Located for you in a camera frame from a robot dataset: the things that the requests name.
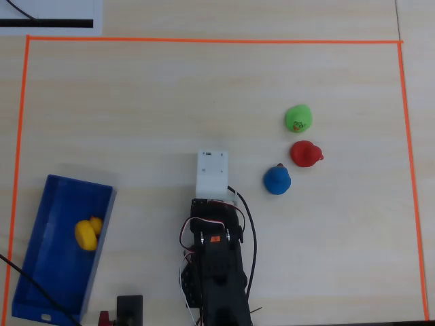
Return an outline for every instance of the red rubber duck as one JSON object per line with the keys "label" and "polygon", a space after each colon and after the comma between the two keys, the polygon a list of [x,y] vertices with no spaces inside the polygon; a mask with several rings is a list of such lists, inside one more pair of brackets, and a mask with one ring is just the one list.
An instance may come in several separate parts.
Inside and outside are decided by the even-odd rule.
{"label": "red rubber duck", "polygon": [[302,168],[313,166],[317,161],[323,160],[321,149],[310,141],[298,141],[290,149],[293,162]]}

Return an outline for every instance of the green rubber duck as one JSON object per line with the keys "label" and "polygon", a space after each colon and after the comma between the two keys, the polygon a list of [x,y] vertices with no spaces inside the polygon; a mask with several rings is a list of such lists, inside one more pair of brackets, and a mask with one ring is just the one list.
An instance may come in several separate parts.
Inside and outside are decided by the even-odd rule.
{"label": "green rubber duck", "polygon": [[313,123],[313,115],[308,105],[299,104],[285,114],[285,125],[291,132],[303,132]]}

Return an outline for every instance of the yellow rubber duck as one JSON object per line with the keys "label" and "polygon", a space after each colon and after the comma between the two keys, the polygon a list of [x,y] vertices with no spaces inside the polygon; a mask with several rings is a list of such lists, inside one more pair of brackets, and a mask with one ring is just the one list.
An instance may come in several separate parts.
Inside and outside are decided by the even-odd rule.
{"label": "yellow rubber duck", "polygon": [[100,235],[103,228],[103,220],[98,217],[91,217],[78,222],[75,225],[75,239],[80,248],[87,251],[94,251],[97,249],[98,240],[97,236]]}

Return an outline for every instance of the blue rubber duck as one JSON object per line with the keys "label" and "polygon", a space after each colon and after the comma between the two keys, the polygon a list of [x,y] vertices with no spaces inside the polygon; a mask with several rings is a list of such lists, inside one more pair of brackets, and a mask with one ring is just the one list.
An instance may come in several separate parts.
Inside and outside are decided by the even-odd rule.
{"label": "blue rubber duck", "polygon": [[284,194],[292,184],[288,171],[282,163],[268,169],[263,182],[267,191],[273,195]]}

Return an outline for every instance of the white wire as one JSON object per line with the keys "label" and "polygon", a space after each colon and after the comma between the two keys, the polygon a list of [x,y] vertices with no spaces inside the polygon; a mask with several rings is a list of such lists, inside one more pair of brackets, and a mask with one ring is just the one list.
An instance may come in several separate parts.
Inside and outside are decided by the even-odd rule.
{"label": "white wire", "polygon": [[184,222],[183,228],[181,229],[181,238],[180,238],[181,241],[183,240],[183,234],[184,234],[184,230],[186,229],[186,226],[189,224],[189,221],[192,221],[193,219],[200,219],[201,221],[204,221],[204,222],[221,224],[221,225],[224,227],[224,229],[225,229],[225,224],[224,224],[224,222],[221,222],[221,221],[213,221],[213,220],[211,220],[211,219],[201,219],[200,217],[190,217],[190,218],[187,219],[186,222]]}
{"label": "white wire", "polygon": [[193,325],[196,326],[196,321],[195,318],[193,317],[192,311],[189,307],[189,303],[188,303],[188,298],[186,297],[186,294],[183,291],[183,286],[181,285],[181,268],[183,267],[183,263],[184,260],[187,258],[187,256],[189,256],[192,252],[187,253],[186,255],[184,255],[183,260],[181,261],[181,266],[179,267],[179,271],[178,271],[178,281],[179,281],[179,287],[181,289],[181,293],[183,294],[184,297],[184,301],[186,302],[186,306],[188,307],[188,310],[190,312],[190,316],[192,317],[192,321],[193,321]]}

